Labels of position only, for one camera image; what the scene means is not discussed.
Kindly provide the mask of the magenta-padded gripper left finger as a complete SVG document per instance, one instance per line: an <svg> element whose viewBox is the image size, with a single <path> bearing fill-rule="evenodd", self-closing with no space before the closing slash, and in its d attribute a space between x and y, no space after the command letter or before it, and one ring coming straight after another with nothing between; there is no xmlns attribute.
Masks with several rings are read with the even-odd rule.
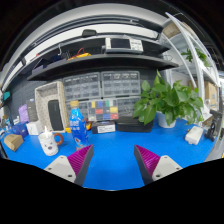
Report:
<svg viewBox="0 0 224 224"><path fill-rule="evenodd" d="M82 186L93 155L93 145L89 145L72 153L68 157L57 157L45 168L45 171Z"/></svg>

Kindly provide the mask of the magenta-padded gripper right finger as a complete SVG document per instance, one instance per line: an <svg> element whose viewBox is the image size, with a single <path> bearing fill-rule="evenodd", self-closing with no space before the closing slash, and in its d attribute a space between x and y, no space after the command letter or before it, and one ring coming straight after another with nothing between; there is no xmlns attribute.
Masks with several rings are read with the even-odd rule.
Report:
<svg viewBox="0 0 224 224"><path fill-rule="evenodd" d="M134 146L134 156L145 185L182 169L182 167L168 155L158 156L139 145Z"/></svg>

